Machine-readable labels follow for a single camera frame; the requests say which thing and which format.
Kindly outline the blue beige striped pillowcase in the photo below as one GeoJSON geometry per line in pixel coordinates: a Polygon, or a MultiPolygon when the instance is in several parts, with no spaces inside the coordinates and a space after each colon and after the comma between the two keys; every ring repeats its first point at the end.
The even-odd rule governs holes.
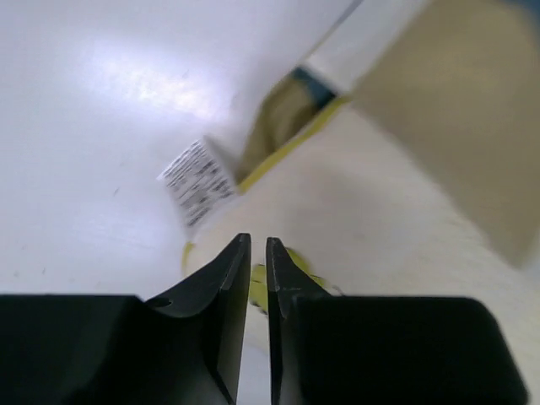
{"type": "Polygon", "coordinates": [[[435,1],[349,103],[512,267],[539,254],[539,28],[506,1],[435,1]]]}

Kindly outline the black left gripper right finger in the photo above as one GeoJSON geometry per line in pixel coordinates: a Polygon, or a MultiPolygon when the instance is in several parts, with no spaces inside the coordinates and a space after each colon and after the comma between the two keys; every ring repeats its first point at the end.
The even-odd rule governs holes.
{"type": "Polygon", "coordinates": [[[274,404],[525,404],[500,326],[467,297],[329,294],[266,245],[274,404]]]}

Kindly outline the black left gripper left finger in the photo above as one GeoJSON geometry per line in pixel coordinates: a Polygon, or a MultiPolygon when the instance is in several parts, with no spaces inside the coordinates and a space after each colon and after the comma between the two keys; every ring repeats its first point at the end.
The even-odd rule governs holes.
{"type": "Polygon", "coordinates": [[[239,234],[150,300],[3,295],[2,403],[235,403],[250,267],[239,234]]]}

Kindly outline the cream yellow-edged pillow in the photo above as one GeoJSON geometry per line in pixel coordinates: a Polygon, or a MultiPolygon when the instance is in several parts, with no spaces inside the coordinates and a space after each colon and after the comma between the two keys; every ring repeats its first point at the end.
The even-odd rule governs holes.
{"type": "Polygon", "coordinates": [[[502,327],[539,401],[539,281],[506,263],[477,227],[367,115],[336,100],[239,185],[183,251],[192,274],[237,234],[251,259],[279,238],[334,292],[460,295],[502,327]]]}

